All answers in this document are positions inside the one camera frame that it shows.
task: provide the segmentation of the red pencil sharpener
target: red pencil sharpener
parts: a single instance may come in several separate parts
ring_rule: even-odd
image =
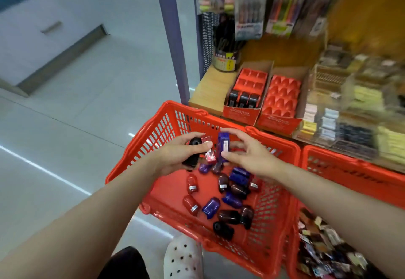
[[[201,138],[201,141],[202,141],[202,143],[210,142],[211,137],[210,136],[203,137],[203,138]],[[208,150],[205,153],[205,159],[207,160],[207,163],[210,164],[210,165],[213,165],[213,164],[215,164],[217,162],[217,159],[215,158],[214,151],[212,151],[212,149]]]

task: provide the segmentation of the cardboard box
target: cardboard box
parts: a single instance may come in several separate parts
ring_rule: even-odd
[[[279,117],[261,113],[257,120],[256,127],[266,131],[291,136],[304,117],[306,97],[309,87],[309,68],[305,66],[274,67],[271,71],[271,76],[273,75],[280,75],[301,81],[300,94],[298,96],[298,103],[295,109],[295,116],[294,118]]]
[[[250,61],[250,62],[244,62],[242,66],[239,69],[238,76],[235,78],[235,81],[232,84],[232,87],[230,90],[228,90],[228,93],[226,94],[225,98],[225,103],[224,103],[224,110],[222,113],[222,116],[224,118],[229,118],[247,125],[254,125],[256,123],[257,118],[259,117],[260,110],[263,105],[263,100],[265,98],[265,95],[267,93],[267,89],[269,88],[269,84],[271,81],[271,69],[273,68],[273,61]],[[249,68],[251,70],[257,70],[257,71],[262,71],[266,72],[267,79],[265,83],[265,89],[263,93],[260,95],[260,100],[259,100],[259,105],[257,108],[240,108],[240,107],[230,107],[228,105],[228,98],[230,92],[233,90],[235,83],[240,75],[240,72],[244,68]]]

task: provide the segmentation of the black pants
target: black pants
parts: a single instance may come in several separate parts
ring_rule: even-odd
[[[104,266],[98,279],[149,279],[145,262],[134,247],[118,251]]]

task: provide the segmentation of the person's left hand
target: person's left hand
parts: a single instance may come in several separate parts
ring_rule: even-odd
[[[182,164],[191,155],[207,152],[212,148],[213,143],[207,142],[196,146],[186,145],[195,137],[203,137],[204,133],[192,132],[176,137],[169,143],[166,143],[159,150],[152,152],[158,163],[159,176],[166,176],[180,169],[193,169]]]

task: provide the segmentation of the hand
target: hand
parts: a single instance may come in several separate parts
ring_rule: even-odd
[[[192,132],[176,137],[159,150],[151,153],[158,162],[158,176],[166,176],[180,169],[193,169],[182,164],[191,155],[205,153],[212,148],[213,143],[207,142],[196,146],[186,145],[195,137],[203,137],[204,133]]]
[[[236,135],[241,141],[230,142],[230,148],[244,149],[245,151],[226,152],[221,155],[228,161],[246,169],[251,174],[259,177],[272,177],[276,175],[279,168],[284,164],[281,159],[272,155],[265,146],[258,140],[250,137],[238,129],[221,129],[222,132],[229,132]]]

